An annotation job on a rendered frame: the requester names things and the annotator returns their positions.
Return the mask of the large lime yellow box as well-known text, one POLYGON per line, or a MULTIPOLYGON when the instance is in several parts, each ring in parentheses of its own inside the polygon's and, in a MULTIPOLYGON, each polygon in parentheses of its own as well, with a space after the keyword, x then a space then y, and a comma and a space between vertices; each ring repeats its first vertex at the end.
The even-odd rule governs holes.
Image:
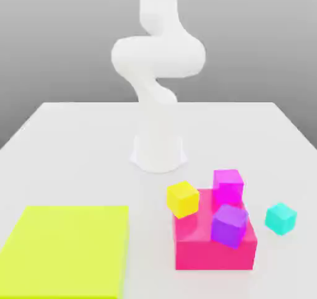
POLYGON ((0 299, 123 299, 128 206, 28 206, 0 250, 0 299))

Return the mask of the small turquoise cube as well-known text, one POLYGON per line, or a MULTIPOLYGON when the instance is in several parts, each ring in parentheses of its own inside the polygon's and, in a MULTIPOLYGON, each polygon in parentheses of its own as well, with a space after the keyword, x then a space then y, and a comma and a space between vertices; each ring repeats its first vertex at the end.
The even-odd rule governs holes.
POLYGON ((294 229, 297 220, 297 211, 284 203, 278 203, 267 209, 265 225, 277 235, 285 235, 294 229))

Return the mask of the small purple cube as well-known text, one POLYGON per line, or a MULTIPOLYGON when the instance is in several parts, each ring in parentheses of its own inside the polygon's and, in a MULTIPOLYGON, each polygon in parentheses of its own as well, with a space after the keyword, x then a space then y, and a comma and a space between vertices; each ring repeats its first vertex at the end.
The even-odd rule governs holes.
POLYGON ((212 217, 211 240, 237 249, 245 235, 248 212, 223 204, 212 217))

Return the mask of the small yellow cube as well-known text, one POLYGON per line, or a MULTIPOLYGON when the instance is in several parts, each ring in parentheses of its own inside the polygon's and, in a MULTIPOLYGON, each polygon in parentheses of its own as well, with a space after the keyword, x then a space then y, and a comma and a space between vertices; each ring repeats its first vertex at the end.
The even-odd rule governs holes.
POLYGON ((199 191, 187 181, 167 188, 167 206, 178 219, 195 214, 199 209, 199 199, 199 191))

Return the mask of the small magenta cube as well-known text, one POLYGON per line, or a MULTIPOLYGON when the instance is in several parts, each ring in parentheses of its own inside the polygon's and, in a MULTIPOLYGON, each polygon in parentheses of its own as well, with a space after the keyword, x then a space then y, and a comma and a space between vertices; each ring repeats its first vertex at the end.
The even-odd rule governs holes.
POLYGON ((212 195, 218 205, 237 206, 242 202, 244 181, 236 169, 215 170, 212 195))

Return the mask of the large pink box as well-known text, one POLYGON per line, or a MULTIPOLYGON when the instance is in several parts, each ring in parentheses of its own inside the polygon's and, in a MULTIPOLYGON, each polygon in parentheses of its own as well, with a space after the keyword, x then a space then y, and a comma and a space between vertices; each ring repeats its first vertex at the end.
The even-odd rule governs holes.
POLYGON ((199 210, 187 217, 173 217, 175 269, 252 270, 258 240, 250 221, 239 245, 233 249, 211 240, 212 216, 219 208, 211 189, 200 189, 199 210))

